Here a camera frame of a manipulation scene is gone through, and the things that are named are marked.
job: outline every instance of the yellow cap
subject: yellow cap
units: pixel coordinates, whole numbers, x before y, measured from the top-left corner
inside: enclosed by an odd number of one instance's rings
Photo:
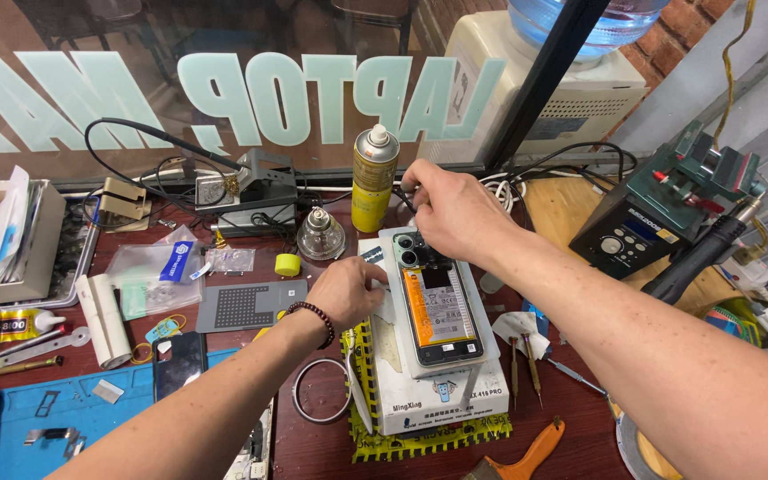
[[[301,257],[281,254],[275,259],[275,273],[284,277],[294,277],[301,271]]]

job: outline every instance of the forearm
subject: forearm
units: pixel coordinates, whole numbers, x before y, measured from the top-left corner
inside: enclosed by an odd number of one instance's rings
[[[768,476],[768,355],[534,233],[500,238],[482,267],[548,315],[681,472]]]
[[[302,309],[135,416],[51,478],[221,478],[281,384],[326,336]]]

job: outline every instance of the dark wooden bracelet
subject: dark wooden bracelet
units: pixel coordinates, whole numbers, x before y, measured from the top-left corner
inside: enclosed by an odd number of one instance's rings
[[[336,337],[336,333],[334,333],[334,325],[330,322],[327,314],[325,314],[325,312],[323,312],[319,307],[313,305],[312,303],[307,303],[306,301],[296,301],[289,306],[286,313],[295,313],[299,308],[306,308],[307,310],[314,312],[319,316],[320,319],[322,319],[323,322],[325,322],[325,326],[328,328],[328,339],[325,340],[325,343],[322,344],[321,347],[319,347],[319,350],[326,349],[332,342],[334,342],[334,338]]]

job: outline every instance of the blue water jug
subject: blue water jug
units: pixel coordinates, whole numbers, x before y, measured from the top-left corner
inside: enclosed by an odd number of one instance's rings
[[[612,0],[597,21],[576,61],[594,60],[645,35],[669,0]],[[559,0],[508,0],[508,14],[518,35],[541,49],[563,3]]]

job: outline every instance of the black phone case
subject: black phone case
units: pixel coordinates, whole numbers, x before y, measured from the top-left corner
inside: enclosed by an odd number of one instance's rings
[[[171,342],[171,358],[159,360],[158,346]],[[159,401],[177,391],[186,381],[207,368],[207,344],[203,334],[187,332],[157,339],[153,345],[153,401]]]

